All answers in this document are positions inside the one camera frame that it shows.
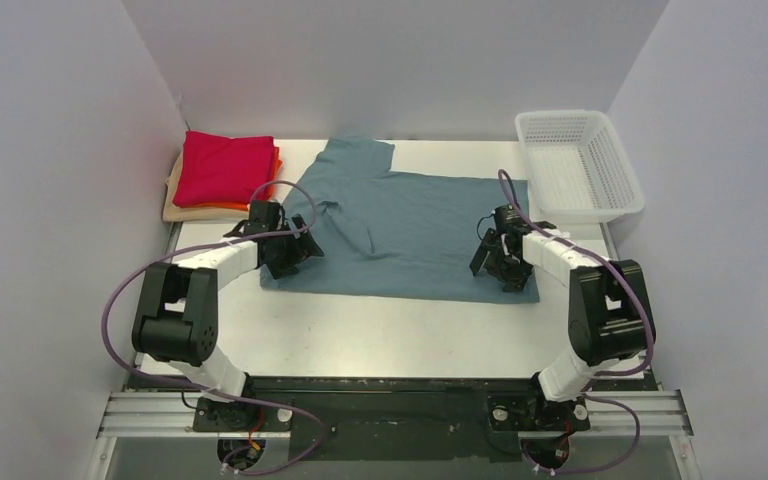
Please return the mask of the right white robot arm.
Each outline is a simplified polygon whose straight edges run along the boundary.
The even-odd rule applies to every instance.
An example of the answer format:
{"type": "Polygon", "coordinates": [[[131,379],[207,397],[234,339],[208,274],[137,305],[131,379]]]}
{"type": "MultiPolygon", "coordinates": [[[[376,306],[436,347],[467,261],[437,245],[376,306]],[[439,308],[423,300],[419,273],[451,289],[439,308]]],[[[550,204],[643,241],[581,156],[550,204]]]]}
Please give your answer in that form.
{"type": "Polygon", "coordinates": [[[570,240],[549,222],[524,220],[511,205],[490,214],[469,268],[520,293],[541,270],[567,291],[568,345],[528,387],[523,422],[530,430],[582,426],[583,392],[600,373],[653,346],[655,329],[641,267],[614,261],[570,240]]]}

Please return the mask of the blue-grey t shirt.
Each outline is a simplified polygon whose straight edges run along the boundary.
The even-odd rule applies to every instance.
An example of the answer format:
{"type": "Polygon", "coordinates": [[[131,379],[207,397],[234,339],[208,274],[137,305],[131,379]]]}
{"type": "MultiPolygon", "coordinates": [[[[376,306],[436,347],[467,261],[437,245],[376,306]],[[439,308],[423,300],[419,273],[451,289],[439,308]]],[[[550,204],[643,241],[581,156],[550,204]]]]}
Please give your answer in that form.
{"type": "Polygon", "coordinates": [[[311,235],[322,257],[295,274],[260,285],[272,291],[399,297],[491,304],[532,304],[534,281],[508,293],[469,264],[504,201],[499,170],[518,172],[499,142],[391,144],[334,137],[288,193],[292,214],[318,217],[311,235]]]}

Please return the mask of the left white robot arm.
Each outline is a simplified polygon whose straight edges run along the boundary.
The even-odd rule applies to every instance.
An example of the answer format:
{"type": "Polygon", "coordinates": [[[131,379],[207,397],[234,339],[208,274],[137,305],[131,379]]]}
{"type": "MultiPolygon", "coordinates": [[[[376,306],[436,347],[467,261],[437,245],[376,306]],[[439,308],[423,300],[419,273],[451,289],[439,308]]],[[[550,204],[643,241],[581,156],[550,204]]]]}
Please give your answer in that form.
{"type": "Polygon", "coordinates": [[[166,363],[202,392],[197,411],[234,430],[256,425],[263,408],[248,373],[218,345],[219,293],[260,269],[275,279],[324,252],[300,214],[276,201],[255,201],[216,246],[183,260],[152,263],[145,271],[132,329],[134,349],[166,363]]]}

